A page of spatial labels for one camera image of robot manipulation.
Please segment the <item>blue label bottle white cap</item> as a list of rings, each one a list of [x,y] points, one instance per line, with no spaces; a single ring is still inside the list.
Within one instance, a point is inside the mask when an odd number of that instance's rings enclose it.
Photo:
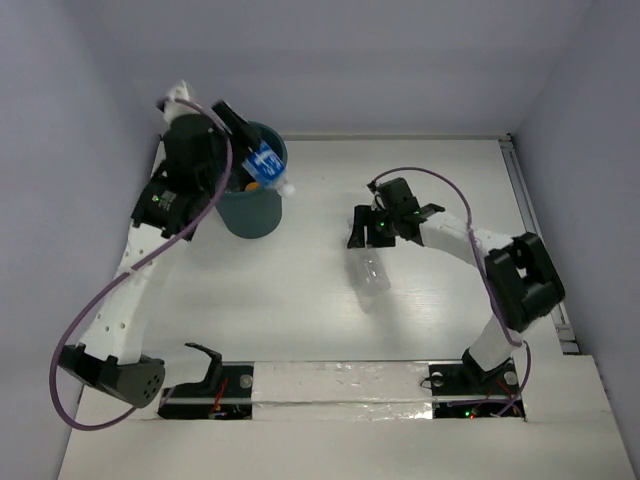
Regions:
[[[265,141],[249,153],[242,166],[261,188],[274,190],[284,198],[295,194],[296,189],[287,178],[284,162]]]

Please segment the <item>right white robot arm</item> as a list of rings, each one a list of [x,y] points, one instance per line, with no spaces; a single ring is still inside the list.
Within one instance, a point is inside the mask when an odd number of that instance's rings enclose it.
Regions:
[[[397,177],[368,184],[369,204],[355,206],[346,247],[352,251],[353,286],[372,297],[389,289],[379,250],[398,240],[435,249],[479,272],[492,316],[462,355],[460,379],[470,391],[491,386],[524,335],[565,298],[565,288],[543,240],[535,233],[518,236],[477,229],[444,207],[422,205],[407,181]]]

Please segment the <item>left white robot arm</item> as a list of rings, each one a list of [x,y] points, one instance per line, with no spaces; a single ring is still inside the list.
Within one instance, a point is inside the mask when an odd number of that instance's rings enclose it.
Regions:
[[[222,197],[235,159],[260,146],[258,131],[228,103],[204,110],[189,100],[163,101],[164,155],[131,214],[129,247],[119,273],[83,309],[97,312],[76,344],[61,339],[58,370],[133,408],[149,405],[165,379],[165,363],[142,351],[151,310],[177,255]]]

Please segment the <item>orange juice bottle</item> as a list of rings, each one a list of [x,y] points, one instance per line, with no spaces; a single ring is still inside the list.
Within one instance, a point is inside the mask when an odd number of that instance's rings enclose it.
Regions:
[[[254,192],[257,191],[261,188],[260,184],[258,182],[250,182],[249,184],[246,185],[244,191],[245,192]]]

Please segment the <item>clear crushed bottle white cap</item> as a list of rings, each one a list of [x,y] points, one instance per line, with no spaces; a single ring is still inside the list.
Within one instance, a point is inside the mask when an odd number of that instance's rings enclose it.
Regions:
[[[346,270],[359,306],[365,313],[391,289],[388,274],[376,249],[348,250]]]

